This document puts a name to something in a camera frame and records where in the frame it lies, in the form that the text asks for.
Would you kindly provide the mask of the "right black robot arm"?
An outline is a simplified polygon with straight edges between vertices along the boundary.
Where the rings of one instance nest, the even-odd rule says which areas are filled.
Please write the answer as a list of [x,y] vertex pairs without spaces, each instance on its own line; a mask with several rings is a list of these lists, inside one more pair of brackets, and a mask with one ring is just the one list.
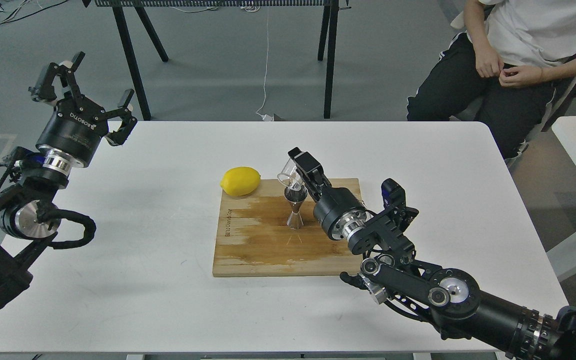
[[295,147],[288,156],[300,189],[314,200],[313,215],[327,237],[345,240],[362,262],[356,275],[341,280],[370,292],[379,305],[433,326],[442,339],[478,339],[517,360],[576,360],[576,306],[556,317],[482,291],[475,278],[457,268],[416,260],[404,232],[418,215],[404,189],[382,182],[384,209],[368,210],[345,187],[334,187],[310,153]]

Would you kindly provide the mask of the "person right hand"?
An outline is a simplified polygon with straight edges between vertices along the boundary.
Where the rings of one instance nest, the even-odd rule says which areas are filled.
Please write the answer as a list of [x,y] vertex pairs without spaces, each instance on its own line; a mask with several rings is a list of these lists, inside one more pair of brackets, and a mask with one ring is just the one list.
[[475,53],[475,70],[481,78],[499,77],[505,62],[490,44],[473,44]]

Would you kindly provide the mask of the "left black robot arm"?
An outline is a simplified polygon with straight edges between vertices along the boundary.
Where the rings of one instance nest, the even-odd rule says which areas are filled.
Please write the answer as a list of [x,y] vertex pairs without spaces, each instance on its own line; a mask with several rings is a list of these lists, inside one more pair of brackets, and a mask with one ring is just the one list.
[[80,248],[94,239],[93,219],[53,200],[73,168],[90,165],[102,139],[121,146],[137,125],[132,89],[111,111],[82,94],[74,74],[84,57],[80,51],[42,70],[29,92],[32,100],[52,105],[52,116],[35,151],[16,146],[0,161],[0,309],[29,288],[29,268],[46,248]]

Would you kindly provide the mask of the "person left hand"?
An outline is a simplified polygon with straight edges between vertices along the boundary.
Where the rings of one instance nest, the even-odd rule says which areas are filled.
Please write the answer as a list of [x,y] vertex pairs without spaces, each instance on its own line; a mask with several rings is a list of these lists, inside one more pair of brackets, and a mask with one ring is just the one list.
[[500,86],[505,88],[524,88],[542,84],[545,81],[544,69],[528,65],[504,68],[498,81]]

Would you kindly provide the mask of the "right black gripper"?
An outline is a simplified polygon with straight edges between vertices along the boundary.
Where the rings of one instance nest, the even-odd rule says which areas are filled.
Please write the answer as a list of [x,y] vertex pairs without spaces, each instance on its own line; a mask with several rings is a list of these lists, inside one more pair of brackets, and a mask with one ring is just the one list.
[[313,216],[330,240],[347,240],[366,227],[366,208],[347,187],[332,187],[323,166],[297,146],[288,151],[299,175],[283,179],[288,202],[301,203],[308,193],[315,201]]

